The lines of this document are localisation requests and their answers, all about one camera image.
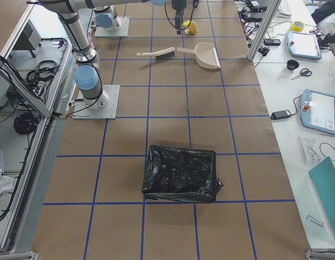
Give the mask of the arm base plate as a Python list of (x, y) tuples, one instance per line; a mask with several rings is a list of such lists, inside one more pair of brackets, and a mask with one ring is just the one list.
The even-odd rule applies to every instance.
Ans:
[(94, 119), (115, 119), (119, 100), (119, 85), (103, 85), (102, 95), (99, 99), (84, 99), (81, 91), (78, 99), (82, 101), (75, 104), (73, 119), (94, 120)]
[(97, 14), (95, 21), (95, 37), (127, 37), (128, 35), (129, 17), (114, 18), (109, 14)]

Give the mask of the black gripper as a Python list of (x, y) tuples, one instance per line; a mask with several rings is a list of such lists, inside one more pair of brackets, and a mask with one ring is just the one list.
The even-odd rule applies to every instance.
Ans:
[(172, 0), (171, 6), (175, 11), (174, 27), (176, 29), (176, 33), (177, 35), (181, 35), (184, 9), (185, 9), (185, 0)]

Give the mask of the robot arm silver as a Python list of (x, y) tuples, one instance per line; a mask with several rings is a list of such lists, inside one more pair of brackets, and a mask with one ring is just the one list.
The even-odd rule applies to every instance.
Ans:
[(108, 106), (108, 92), (102, 85), (100, 76), (100, 57), (91, 46), (88, 34), (84, 32), (78, 11), (91, 9), (101, 15), (115, 14), (113, 6), (117, 4), (139, 3), (139, 1), (36, 1), (58, 15), (72, 44), (75, 62), (78, 66), (74, 73), (74, 81), (81, 91), (85, 107), (80, 111), (89, 111), (91, 117), (97, 111), (103, 111)]
[(95, 23), (97, 26), (109, 32), (120, 29), (122, 21), (114, 5), (107, 5), (93, 8), (95, 12)]

